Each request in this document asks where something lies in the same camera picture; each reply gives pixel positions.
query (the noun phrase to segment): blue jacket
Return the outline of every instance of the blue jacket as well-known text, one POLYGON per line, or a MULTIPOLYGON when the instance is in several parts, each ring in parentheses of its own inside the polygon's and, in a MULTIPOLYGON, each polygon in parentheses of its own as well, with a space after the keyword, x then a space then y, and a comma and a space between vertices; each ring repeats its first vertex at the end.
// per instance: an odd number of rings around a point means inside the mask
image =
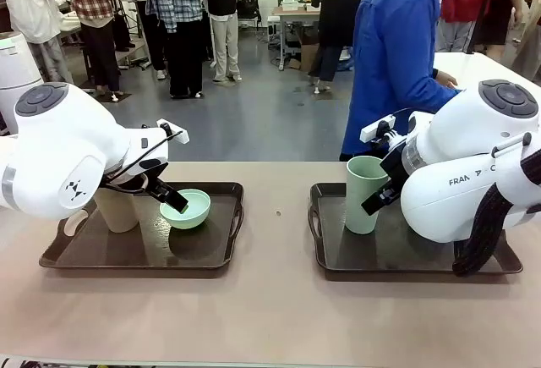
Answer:
MULTIPOLYGON (((402 108, 435 113, 458 91, 432 78, 439 0, 362 0, 356 17, 355 80, 344 154, 371 149, 359 140, 361 128, 402 108)), ((396 116, 407 132, 409 113, 396 116)))

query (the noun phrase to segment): desk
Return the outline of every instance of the desk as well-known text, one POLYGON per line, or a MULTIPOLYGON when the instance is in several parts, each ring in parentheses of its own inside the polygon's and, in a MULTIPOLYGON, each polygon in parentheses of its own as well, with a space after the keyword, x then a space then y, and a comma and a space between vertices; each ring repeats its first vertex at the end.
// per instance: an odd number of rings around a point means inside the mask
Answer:
POLYGON ((272 10, 272 15, 280 17, 280 70, 284 70, 284 54, 286 52, 286 21, 300 23, 314 23, 320 19, 319 10, 305 10, 297 8, 296 10, 284 10, 282 7, 276 7, 272 10))
POLYGON ((505 79, 524 87, 541 104, 541 88, 482 53, 437 52, 434 67, 456 77, 459 89, 477 87, 481 80, 505 79))
POLYGON ((65 277, 37 263, 56 223, 21 216, 23 231, 0 252, 0 353, 117 365, 541 366, 539 227, 509 231, 524 272, 497 283, 329 282, 306 213, 310 186, 345 181, 343 163, 173 163, 164 179, 244 186, 227 273, 65 277))

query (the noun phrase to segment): brown plastic tray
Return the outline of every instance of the brown plastic tray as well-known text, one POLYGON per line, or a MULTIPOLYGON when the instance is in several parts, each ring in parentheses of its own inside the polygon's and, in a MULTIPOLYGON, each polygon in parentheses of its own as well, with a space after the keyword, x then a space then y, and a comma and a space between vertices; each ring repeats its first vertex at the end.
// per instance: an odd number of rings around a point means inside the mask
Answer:
POLYGON ((127 233, 112 233, 93 201, 89 216, 66 235, 66 220, 40 259, 45 268, 216 271, 232 259, 243 223, 243 186, 237 183, 171 183, 174 189, 201 189, 210 196, 210 213, 198 227, 172 228, 160 203, 148 195, 134 197, 139 224, 127 233))
MULTIPOLYGON (((400 202, 381 209, 375 231, 355 234, 345 227, 346 184, 315 184, 310 190, 309 226, 315 256, 330 280, 339 274, 436 273, 452 274, 452 263, 463 242, 440 244, 415 233, 406 222, 400 202)), ((501 235, 495 254, 478 275, 519 273, 522 263, 501 235)))

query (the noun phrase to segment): green bowl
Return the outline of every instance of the green bowl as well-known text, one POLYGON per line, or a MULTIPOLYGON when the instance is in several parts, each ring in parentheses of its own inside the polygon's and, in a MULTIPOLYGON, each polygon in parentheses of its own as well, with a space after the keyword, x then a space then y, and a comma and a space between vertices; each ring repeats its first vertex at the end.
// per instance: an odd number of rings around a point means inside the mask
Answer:
POLYGON ((187 230, 199 226, 209 215, 210 197, 202 190, 184 189, 179 190, 188 201, 188 208, 180 213, 167 203, 160 205, 160 213, 174 228, 187 230))

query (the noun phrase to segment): green cup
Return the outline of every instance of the green cup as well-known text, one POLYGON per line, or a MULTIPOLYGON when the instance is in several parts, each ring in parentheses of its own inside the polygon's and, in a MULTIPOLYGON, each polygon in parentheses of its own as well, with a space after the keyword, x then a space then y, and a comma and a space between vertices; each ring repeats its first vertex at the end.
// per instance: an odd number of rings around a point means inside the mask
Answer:
POLYGON ((369 216, 361 206, 389 177, 376 157, 354 157, 347 162, 346 227, 356 234, 372 233, 378 213, 369 216))

